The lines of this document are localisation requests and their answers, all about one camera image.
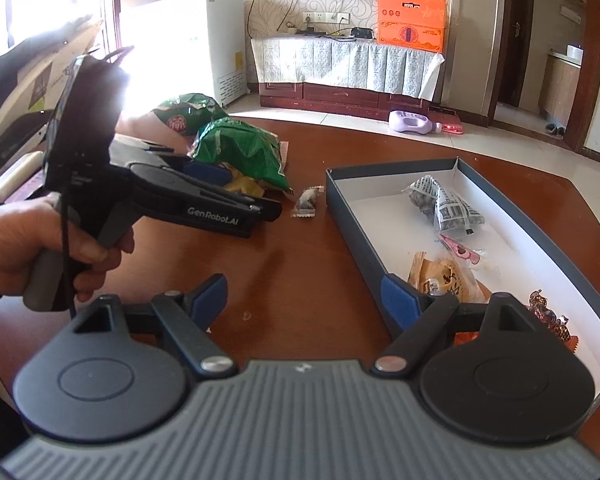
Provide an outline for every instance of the plastic jug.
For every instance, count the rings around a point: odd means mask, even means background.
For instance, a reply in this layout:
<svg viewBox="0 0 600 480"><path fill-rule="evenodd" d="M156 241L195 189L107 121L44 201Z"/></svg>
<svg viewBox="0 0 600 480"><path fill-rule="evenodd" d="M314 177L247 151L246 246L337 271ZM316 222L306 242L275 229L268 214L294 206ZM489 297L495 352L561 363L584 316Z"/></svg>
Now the plastic jug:
<svg viewBox="0 0 600 480"><path fill-rule="evenodd" d="M432 123L424 115L394 110L389 113L389 128L396 132L413 132L415 134L425 135L431 131L437 134L442 131L441 123Z"/></svg>

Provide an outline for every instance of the orange box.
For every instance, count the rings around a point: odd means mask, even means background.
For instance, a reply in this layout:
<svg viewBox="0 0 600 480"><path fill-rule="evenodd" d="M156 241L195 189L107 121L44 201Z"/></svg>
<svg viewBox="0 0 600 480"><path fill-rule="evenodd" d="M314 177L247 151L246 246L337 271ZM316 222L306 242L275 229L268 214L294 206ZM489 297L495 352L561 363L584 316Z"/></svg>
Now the orange box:
<svg viewBox="0 0 600 480"><path fill-rule="evenodd" d="M446 0L378 0L378 42L442 52Z"/></svg>

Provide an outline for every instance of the door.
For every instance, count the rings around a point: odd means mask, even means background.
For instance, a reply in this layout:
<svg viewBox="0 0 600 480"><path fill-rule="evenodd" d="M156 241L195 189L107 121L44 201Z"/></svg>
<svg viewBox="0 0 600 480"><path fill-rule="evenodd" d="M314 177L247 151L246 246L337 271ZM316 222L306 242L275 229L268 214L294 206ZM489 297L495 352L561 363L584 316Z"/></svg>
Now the door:
<svg viewBox="0 0 600 480"><path fill-rule="evenodd" d="M507 51L498 101L517 107L525 81L526 59L529 54L534 0L511 0Z"/></svg>

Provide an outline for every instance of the green plastic bag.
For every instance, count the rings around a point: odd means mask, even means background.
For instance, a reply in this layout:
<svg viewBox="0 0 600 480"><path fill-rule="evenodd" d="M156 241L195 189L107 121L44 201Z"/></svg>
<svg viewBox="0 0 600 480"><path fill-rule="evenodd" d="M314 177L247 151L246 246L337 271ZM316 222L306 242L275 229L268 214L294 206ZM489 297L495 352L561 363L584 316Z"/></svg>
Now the green plastic bag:
<svg viewBox="0 0 600 480"><path fill-rule="evenodd" d="M154 114L174 132L195 136L211 121L228 117L212 97L204 94L183 94L167 99L154 108Z"/></svg>
<svg viewBox="0 0 600 480"><path fill-rule="evenodd" d="M209 123L191 156L200 162L226 162L255 180L290 190L280 157L278 136L229 117Z"/></svg>

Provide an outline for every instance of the lace tablecloth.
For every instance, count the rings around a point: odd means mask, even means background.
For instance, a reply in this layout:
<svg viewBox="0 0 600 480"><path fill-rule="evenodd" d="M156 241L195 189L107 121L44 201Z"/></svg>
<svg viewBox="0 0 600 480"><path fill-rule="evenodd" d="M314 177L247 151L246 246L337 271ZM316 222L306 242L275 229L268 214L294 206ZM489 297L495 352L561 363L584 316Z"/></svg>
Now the lace tablecloth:
<svg viewBox="0 0 600 480"><path fill-rule="evenodd" d="M260 83L317 83L431 101L442 54L374 40L279 36L251 40Z"/></svg>

